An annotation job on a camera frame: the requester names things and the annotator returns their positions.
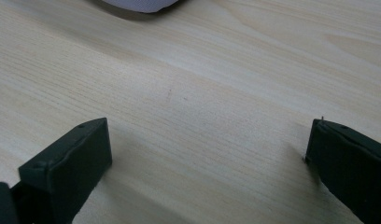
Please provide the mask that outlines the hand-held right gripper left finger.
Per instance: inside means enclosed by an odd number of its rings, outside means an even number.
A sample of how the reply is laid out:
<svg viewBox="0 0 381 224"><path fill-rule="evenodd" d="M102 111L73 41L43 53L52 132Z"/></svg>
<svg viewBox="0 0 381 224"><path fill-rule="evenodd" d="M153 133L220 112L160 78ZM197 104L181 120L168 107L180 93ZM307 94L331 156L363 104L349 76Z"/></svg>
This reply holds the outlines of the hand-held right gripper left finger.
<svg viewBox="0 0 381 224"><path fill-rule="evenodd" d="M20 223L71 224L111 164L107 119L79 124L20 166Z"/></svg>

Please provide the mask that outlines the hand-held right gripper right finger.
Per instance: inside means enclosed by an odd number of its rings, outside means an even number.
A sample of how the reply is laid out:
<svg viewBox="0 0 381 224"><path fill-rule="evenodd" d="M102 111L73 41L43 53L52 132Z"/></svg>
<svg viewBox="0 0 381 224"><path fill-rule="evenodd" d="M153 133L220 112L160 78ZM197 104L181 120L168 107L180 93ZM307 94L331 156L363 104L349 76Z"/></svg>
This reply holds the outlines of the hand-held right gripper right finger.
<svg viewBox="0 0 381 224"><path fill-rule="evenodd" d="M381 144L345 125L314 119L305 161L364 224L381 224Z"/></svg>

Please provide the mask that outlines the white cloth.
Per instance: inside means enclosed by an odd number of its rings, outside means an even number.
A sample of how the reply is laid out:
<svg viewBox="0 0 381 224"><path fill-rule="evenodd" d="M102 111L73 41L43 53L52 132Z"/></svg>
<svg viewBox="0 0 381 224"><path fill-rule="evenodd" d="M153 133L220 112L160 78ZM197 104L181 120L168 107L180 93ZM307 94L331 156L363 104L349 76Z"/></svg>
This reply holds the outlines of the white cloth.
<svg viewBox="0 0 381 224"><path fill-rule="evenodd" d="M154 13L170 7L178 0L103 0L104 2L134 12Z"/></svg>

